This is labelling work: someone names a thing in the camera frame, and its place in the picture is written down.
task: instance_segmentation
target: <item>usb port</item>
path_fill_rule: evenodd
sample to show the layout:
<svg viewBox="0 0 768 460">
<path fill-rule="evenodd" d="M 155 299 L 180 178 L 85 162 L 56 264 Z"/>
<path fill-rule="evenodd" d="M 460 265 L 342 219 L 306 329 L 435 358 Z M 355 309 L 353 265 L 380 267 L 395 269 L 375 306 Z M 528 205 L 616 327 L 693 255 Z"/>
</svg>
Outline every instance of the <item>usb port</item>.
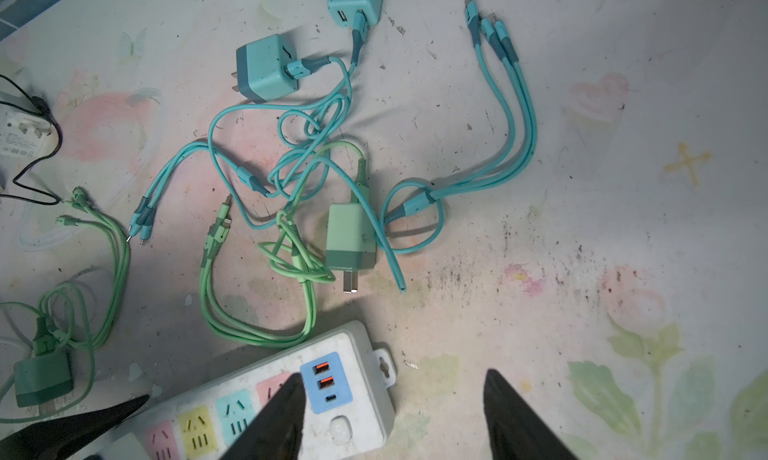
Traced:
<svg viewBox="0 0 768 460">
<path fill-rule="evenodd" d="M 315 375 L 317 375 L 318 373 L 322 373 L 325 370 L 330 369 L 331 366 L 328 365 L 328 362 L 323 362 L 323 363 L 321 363 L 319 365 L 315 365 L 313 368 L 315 369 Z"/>
<path fill-rule="evenodd" d="M 328 388 L 330 386 L 333 386 L 333 377 L 323 378 L 319 382 L 317 382 L 320 389 Z"/>
</svg>

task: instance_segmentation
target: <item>teal outlet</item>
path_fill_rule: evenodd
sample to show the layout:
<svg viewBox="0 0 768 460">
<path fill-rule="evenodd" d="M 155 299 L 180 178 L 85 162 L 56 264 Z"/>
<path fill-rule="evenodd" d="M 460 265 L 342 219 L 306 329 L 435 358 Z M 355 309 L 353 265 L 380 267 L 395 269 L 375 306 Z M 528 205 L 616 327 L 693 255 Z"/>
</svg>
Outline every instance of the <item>teal outlet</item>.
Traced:
<svg viewBox="0 0 768 460">
<path fill-rule="evenodd" d="M 237 437 L 248 428 L 256 417 L 254 405 L 250 401 L 247 390 L 240 390 L 232 395 L 216 400 L 216 413 L 221 420 L 221 431 L 224 432 L 224 442 L 232 445 Z"/>
</svg>

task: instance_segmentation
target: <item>green cable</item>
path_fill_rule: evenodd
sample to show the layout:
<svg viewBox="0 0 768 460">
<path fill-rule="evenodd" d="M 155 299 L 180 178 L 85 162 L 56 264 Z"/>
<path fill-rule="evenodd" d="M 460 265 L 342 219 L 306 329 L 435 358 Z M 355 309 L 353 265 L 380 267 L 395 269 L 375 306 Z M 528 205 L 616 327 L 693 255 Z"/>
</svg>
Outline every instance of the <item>green cable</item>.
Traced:
<svg viewBox="0 0 768 460">
<path fill-rule="evenodd" d="M 94 350 L 102 346 L 110 335 L 114 321 L 117 319 L 118 312 L 123 302 L 123 296 L 125 293 L 126 282 L 128 281 L 128 267 L 130 265 L 130 246 L 125 241 L 126 235 L 120 225 L 118 225 L 112 218 L 95 210 L 88 201 L 88 197 L 85 196 L 85 192 L 76 188 L 73 191 L 73 199 L 64 202 L 67 205 L 72 206 L 83 213 L 89 214 L 92 220 L 82 220 L 73 218 L 69 215 L 62 215 L 56 218 L 56 222 L 65 226 L 87 226 L 95 228 L 101 231 L 109 241 L 110 251 L 112 252 L 112 264 L 114 268 L 113 274 L 113 289 L 112 296 L 110 298 L 109 307 L 107 309 L 107 315 L 104 322 L 101 324 L 96 335 L 91 335 L 91 325 L 88 322 L 88 310 L 85 307 L 84 295 L 81 288 L 73 282 L 63 282 L 56 285 L 53 289 L 45 292 L 41 295 L 38 301 L 38 307 L 34 308 L 31 305 L 21 303 L 20 301 L 6 301 L 0 303 L 0 307 L 14 306 L 18 308 L 26 309 L 34 313 L 38 317 L 43 317 L 48 324 L 53 336 L 58 341 L 56 348 L 70 347 L 74 350 L 81 350 L 88 352 L 88 357 L 91 363 L 91 371 L 88 375 L 88 385 L 86 386 L 82 395 L 74 402 L 59 408 L 55 412 L 48 414 L 27 417 L 27 418 L 0 418 L 0 424 L 4 423 L 26 423 L 43 420 L 52 416 L 62 413 L 80 402 L 82 402 L 91 388 L 93 388 L 94 378 L 96 376 L 96 359 Z M 53 306 L 57 299 L 64 301 L 64 308 L 67 311 L 68 327 L 66 331 L 59 328 L 53 317 Z M 85 339 L 78 341 L 74 339 L 74 327 L 75 327 L 75 305 L 80 310 L 82 319 L 82 328 L 85 333 Z M 3 388 L 5 391 L 0 392 L 0 402 L 5 397 L 8 389 Z"/>
<path fill-rule="evenodd" d="M 334 147 L 350 148 L 360 158 L 364 158 L 360 148 L 347 141 L 331 142 L 318 149 L 313 156 L 319 157 Z M 296 198 L 301 198 L 306 185 L 306 177 L 297 185 Z M 203 313 L 208 326 L 221 338 L 239 341 L 247 345 L 262 346 L 274 349 L 285 349 L 300 344 L 312 332 L 317 318 L 317 296 L 315 283 L 333 283 L 336 277 L 323 263 L 314 256 L 302 241 L 299 230 L 293 222 L 299 202 L 291 202 L 287 211 L 280 210 L 275 217 L 275 225 L 280 236 L 275 242 L 261 242 L 258 249 L 270 261 L 270 267 L 275 273 L 295 279 L 302 286 L 306 303 L 306 319 L 302 330 L 294 335 L 277 335 L 269 331 L 240 321 L 224 311 L 216 300 L 213 287 L 214 259 L 229 234 L 231 220 L 229 219 L 231 197 L 222 204 L 216 222 L 211 226 L 206 237 L 203 261 L 200 265 L 200 311 Z M 280 252 L 289 253 L 291 261 L 280 256 Z"/>
</svg>

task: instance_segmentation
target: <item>black cable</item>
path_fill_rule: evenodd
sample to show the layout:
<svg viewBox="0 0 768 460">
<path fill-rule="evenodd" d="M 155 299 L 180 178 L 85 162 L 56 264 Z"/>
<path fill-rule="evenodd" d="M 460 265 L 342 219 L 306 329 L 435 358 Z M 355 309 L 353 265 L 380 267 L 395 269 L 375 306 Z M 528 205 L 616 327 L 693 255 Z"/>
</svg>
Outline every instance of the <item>black cable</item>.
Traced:
<svg viewBox="0 0 768 460">
<path fill-rule="evenodd" d="M 52 152 L 50 152 L 48 155 L 46 155 L 44 157 L 40 157 L 40 158 L 37 158 L 37 159 L 33 160 L 26 167 L 24 167 L 22 169 L 22 171 L 19 172 L 19 174 L 16 175 L 14 177 L 14 179 L 13 179 L 13 184 L 15 186 L 20 186 L 20 187 L 22 187 L 24 189 L 28 189 L 28 190 L 33 191 L 35 193 L 40 193 L 41 195 L 48 196 L 49 198 L 52 198 L 53 201 L 51 201 L 51 202 L 42 202 L 40 200 L 32 199 L 32 198 L 26 198 L 24 196 L 8 195 L 7 193 L 0 193 L 0 198 L 20 199 L 20 200 L 25 201 L 25 202 L 34 203 L 36 205 L 46 205 L 46 206 L 58 205 L 58 204 L 60 204 L 62 202 L 62 199 L 59 198 L 58 196 L 56 196 L 54 193 L 45 192 L 45 191 L 43 191 L 41 189 L 37 189 L 37 188 L 34 188 L 32 186 L 22 185 L 21 183 L 18 182 L 18 179 L 23 177 L 26 172 L 28 172 L 30 169 L 32 169 L 32 167 L 34 167 L 35 165 L 37 165 L 38 163 L 40 163 L 44 159 L 51 158 L 51 157 L 53 157 L 53 155 L 58 153 L 58 150 L 62 148 L 62 139 L 64 137 L 64 134 L 62 132 L 62 127 L 59 126 L 58 122 L 53 118 L 53 113 L 51 112 L 51 107 L 48 106 L 48 104 L 45 102 L 45 100 L 43 100 L 40 96 L 29 96 L 27 94 L 27 92 L 25 92 L 19 85 L 17 85 L 13 80 L 11 80 L 10 78 L 8 78 L 5 75 L 0 74 L 0 78 L 2 78 L 3 80 L 8 81 L 9 83 L 11 83 L 16 88 L 16 90 L 22 92 L 22 95 L 24 95 L 26 97 L 26 99 L 29 100 L 29 102 L 35 108 L 38 109 L 38 111 L 37 112 L 33 112 L 32 110 L 21 108 L 19 105 L 14 105 L 13 103 L 5 102 L 5 101 L 0 101 L 0 105 L 12 106 L 15 109 L 19 109 L 19 110 L 27 113 L 28 115 L 33 115 L 34 117 L 40 117 L 40 118 L 46 119 L 47 121 L 49 121 L 53 125 L 53 128 L 56 129 L 56 135 L 58 136 L 58 141 L 56 142 L 56 147 L 53 149 Z"/>
</svg>

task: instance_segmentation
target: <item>metal prong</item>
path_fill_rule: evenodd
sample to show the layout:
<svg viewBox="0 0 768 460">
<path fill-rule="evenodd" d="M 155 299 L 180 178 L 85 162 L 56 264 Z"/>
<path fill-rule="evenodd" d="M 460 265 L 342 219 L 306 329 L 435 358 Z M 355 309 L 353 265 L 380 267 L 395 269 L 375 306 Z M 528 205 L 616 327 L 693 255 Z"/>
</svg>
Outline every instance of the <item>metal prong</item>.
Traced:
<svg viewBox="0 0 768 460">
<path fill-rule="evenodd" d="M 357 293 L 357 272 L 344 272 L 344 292 Z"/>
</svg>

